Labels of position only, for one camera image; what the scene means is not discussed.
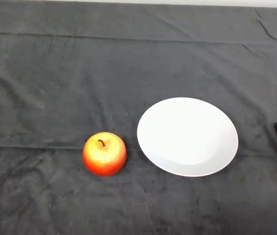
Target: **plate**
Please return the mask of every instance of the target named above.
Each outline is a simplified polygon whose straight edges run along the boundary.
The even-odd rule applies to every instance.
[[[238,148],[235,126],[220,109],[179,97],[150,107],[138,123],[146,157],[170,173],[205,176],[225,168]]]

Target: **gray cloth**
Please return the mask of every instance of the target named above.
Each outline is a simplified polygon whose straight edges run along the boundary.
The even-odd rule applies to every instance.
[[[220,172],[187,178],[142,153],[154,103],[193,97],[239,135]],[[0,235],[277,235],[277,9],[0,2]],[[124,169],[89,173],[109,131]]]

